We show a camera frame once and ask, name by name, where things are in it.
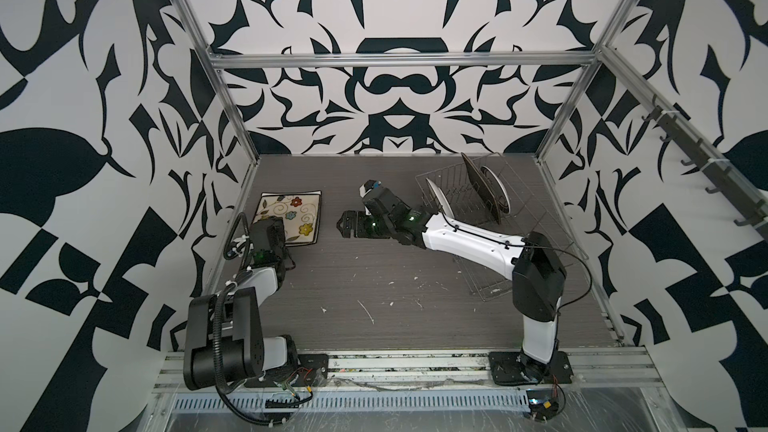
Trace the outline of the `black plate orange rim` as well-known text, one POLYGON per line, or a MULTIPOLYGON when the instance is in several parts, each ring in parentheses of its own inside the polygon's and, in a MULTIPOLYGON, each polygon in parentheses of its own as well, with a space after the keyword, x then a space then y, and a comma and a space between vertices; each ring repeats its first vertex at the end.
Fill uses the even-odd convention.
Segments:
POLYGON ((500 224, 501 214, 498 209, 498 204, 496 202, 496 199, 493 193, 489 188, 489 185, 486 179, 483 177, 480 169, 475 165, 475 163, 469 158, 468 155, 466 155, 465 153, 461 153, 461 158, 464 162, 464 165, 467 171, 467 177, 469 179, 470 184, 472 185, 473 189, 482 200, 486 209, 489 211, 489 213, 493 217, 493 220, 497 224, 500 224))

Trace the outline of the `square floral plate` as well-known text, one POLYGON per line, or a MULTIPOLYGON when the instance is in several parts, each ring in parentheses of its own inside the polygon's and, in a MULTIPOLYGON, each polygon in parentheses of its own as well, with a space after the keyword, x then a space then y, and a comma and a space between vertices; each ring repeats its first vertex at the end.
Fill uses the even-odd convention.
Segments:
POLYGON ((261 194, 254 222, 267 218, 283 220, 284 235, 289 247, 315 244, 320 229, 322 192, 261 194))

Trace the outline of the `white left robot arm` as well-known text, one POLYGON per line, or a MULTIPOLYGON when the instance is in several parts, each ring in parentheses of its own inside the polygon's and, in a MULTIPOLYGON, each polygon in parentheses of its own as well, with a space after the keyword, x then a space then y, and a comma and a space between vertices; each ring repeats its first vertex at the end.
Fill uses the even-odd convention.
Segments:
POLYGON ((281 287, 289 251, 284 221, 275 216, 251 222, 239 213, 229 229, 223 259, 239 263, 234 276, 218 291, 195 298, 188 308, 183 381, 190 391, 213 388, 224 406, 254 426, 285 424, 303 399, 295 392, 268 407, 284 412, 248 413, 230 395, 250 380, 285 384, 298 368, 295 342, 288 335, 265 337, 260 306, 281 287))

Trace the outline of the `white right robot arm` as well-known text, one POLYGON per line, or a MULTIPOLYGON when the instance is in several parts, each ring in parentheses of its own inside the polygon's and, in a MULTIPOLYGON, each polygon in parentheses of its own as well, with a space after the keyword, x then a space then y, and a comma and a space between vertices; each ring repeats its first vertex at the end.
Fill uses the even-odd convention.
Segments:
POLYGON ((347 210, 336 227, 344 238, 392 239, 401 245, 451 254, 483 266, 512 284, 513 305, 523 317, 521 349, 493 353, 493 381, 533 385, 555 376, 559 311, 567 272, 546 236, 504 235, 463 223, 429 206, 411 207, 372 182, 362 210, 347 210))

